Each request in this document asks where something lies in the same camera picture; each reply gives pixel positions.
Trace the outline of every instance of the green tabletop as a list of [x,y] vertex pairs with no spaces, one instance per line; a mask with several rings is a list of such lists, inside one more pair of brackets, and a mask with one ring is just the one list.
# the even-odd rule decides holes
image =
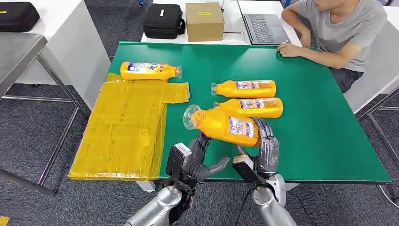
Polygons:
[[[168,104],[165,145],[160,178],[170,146],[189,145],[198,131],[183,126],[185,109],[196,104],[202,109],[214,101],[212,82],[270,79],[277,84],[276,97],[284,103],[278,119],[266,119],[280,142],[278,173],[287,182],[384,184],[390,179],[369,140],[326,67],[303,58],[283,58],[276,48],[243,45],[191,45],[121,42],[110,72],[119,74],[125,61],[180,65],[183,77],[170,82],[190,84],[190,102]],[[257,148],[248,152],[256,155]],[[235,146],[212,140],[205,164],[237,155]],[[211,179],[236,180],[231,166]]]

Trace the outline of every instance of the strap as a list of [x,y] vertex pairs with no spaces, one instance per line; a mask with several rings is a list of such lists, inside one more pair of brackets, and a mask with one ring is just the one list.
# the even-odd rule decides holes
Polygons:
[[180,24],[179,34],[184,34],[184,32],[186,31],[186,22],[184,21],[183,18],[180,22],[181,24]]

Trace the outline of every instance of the yellow plastic bag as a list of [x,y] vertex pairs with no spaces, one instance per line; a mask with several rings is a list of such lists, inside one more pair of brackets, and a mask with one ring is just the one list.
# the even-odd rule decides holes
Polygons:
[[118,80],[98,95],[68,174],[84,180],[154,180],[159,176],[166,103],[188,102],[188,83]]
[[9,220],[9,217],[0,217],[0,226],[6,226]]

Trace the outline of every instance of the man's left hand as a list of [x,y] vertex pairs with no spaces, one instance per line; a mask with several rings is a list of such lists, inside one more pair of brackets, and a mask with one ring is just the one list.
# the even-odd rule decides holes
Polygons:
[[303,49],[303,47],[293,44],[281,44],[277,47],[277,51],[279,51],[283,57],[300,57]]

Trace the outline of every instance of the black case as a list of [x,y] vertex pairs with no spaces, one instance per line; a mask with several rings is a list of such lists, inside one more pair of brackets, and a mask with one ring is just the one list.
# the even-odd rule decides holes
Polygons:
[[0,32],[28,32],[39,19],[30,2],[0,2]]
[[151,39],[175,39],[184,34],[186,23],[179,5],[152,4],[143,23],[145,36]]

